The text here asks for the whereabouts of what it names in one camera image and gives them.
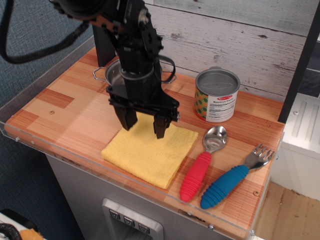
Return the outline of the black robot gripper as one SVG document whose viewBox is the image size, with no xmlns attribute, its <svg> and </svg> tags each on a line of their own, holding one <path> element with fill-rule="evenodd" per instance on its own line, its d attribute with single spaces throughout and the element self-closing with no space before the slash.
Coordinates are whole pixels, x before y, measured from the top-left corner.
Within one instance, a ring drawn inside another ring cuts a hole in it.
<svg viewBox="0 0 320 240">
<path fill-rule="evenodd" d="M 180 117 L 180 103 L 165 93 L 162 83 L 153 73 L 124 78 L 124 84 L 109 85 L 106 91 L 122 127 L 127 131 L 138 121 L 136 112 L 141 112 L 154 116 L 154 133 L 157 139 L 162 139 L 171 121 L 176 122 Z"/>
</svg>

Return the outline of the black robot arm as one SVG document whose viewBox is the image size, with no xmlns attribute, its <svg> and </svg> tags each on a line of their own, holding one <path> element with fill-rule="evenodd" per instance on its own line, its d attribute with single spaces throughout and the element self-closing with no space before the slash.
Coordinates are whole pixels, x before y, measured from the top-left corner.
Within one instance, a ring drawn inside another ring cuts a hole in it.
<svg viewBox="0 0 320 240">
<path fill-rule="evenodd" d="M 160 61 L 174 61 L 160 55 L 162 37 L 152 25 L 142 0 L 54 0 L 54 8 L 69 18 L 101 28 L 108 34 L 119 57 L 122 83 L 107 88 L 109 103 L 126 130 L 137 121 L 137 112 L 154 117 L 153 129 L 161 139 L 171 121 L 177 121 L 179 102 L 167 95 L 162 84 L 174 80 L 173 69 L 163 79 Z"/>
</svg>

